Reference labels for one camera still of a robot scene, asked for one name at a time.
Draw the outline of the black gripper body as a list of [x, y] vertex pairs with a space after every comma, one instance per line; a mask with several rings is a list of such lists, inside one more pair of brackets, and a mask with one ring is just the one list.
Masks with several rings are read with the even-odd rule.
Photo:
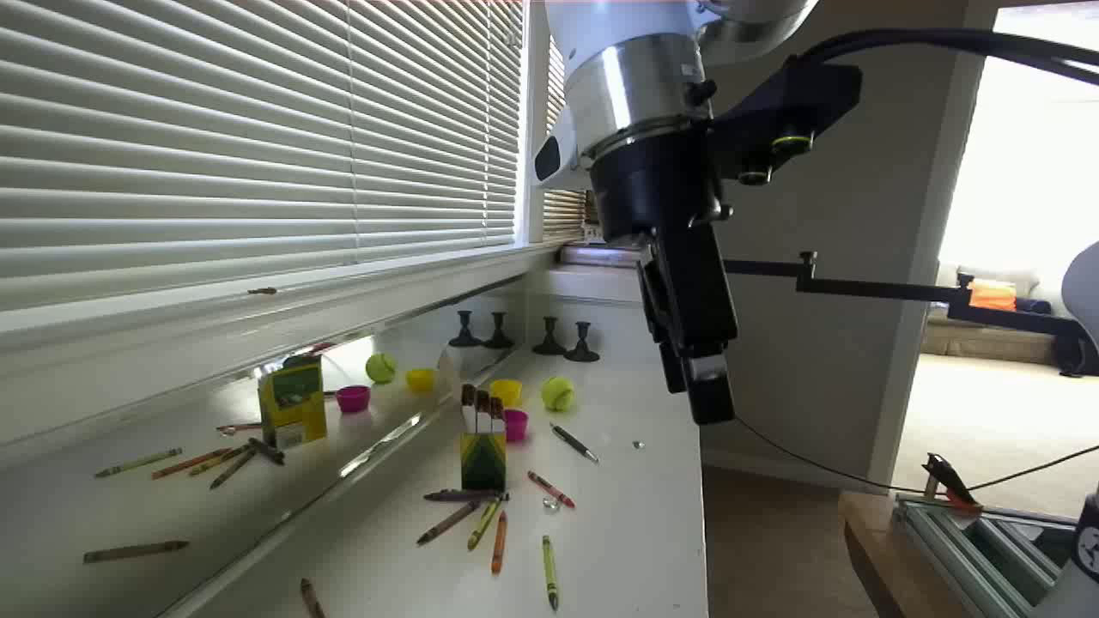
[[695, 357], [726, 357], [735, 339], [710, 211], [717, 186], [703, 130], [669, 130], [623, 143], [590, 167], [594, 202], [613, 244], [642, 250], [642, 293], [656, 344], [681, 355], [689, 390]]

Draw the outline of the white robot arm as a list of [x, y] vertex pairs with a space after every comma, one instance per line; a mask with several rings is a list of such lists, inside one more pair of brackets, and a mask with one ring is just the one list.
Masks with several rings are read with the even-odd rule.
[[642, 308], [668, 388], [696, 427], [735, 414], [728, 344], [735, 308], [710, 231], [707, 60], [759, 58], [818, 0], [546, 0], [565, 54], [565, 111], [531, 157], [546, 189], [586, 189], [609, 244], [636, 250]]

